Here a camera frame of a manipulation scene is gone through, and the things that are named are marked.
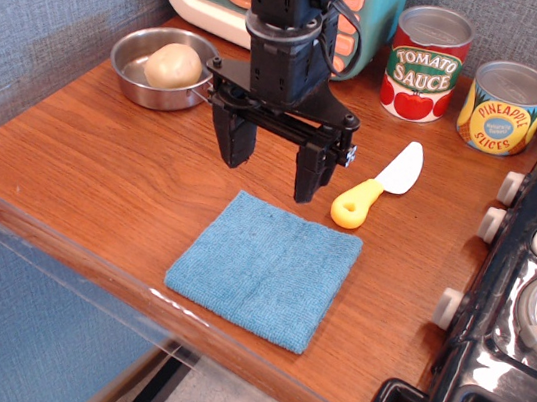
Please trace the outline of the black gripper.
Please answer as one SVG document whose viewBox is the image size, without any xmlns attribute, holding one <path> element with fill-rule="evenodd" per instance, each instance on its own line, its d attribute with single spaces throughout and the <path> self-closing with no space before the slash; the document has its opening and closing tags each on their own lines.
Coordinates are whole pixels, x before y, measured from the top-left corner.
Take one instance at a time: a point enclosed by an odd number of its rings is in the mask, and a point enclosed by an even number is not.
<svg viewBox="0 0 537 402">
<path fill-rule="evenodd" d="M 331 92 L 330 77 L 345 71 L 334 65 L 337 24 L 312 19 L 302 27 L 278 27 L 252 12 L 246 28 L 251 39 L 250 60 L 215 57 L 207 62 L 214 88 L 224 85 L 247 98 L 240 109 L 257 112 L 267 129 L 293 142 L 308 142 L 325 130 L 332 132 L 330 148 L 308 143 L 298 149 L 294 200 L 309 203 L 327 186 L 337 164 L 354 159 L 353 133 L 360 120 Z M 237 168 L 256 146 L 257 125 L 225 104 L 212 106 L 213 126 L 222 160 Z"/>
</svg>

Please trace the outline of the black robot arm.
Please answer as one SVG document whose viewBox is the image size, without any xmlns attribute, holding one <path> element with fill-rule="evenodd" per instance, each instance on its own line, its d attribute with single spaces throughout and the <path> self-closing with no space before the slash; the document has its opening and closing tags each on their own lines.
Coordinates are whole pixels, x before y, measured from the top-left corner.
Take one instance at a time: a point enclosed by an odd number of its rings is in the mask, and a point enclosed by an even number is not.
<svg viewBox="0 0 537 402">
<path fill-rule="evenodd" d="M 209 103 L 222 159 L 251 157 L 259 128 L 298 146 L 294 199 L 308 203 L 336 166 L 353 160 L 360 121 L 329 87 L 343 0 L 252 0 L 247 62 L 216 56 Z"/>
</svg>

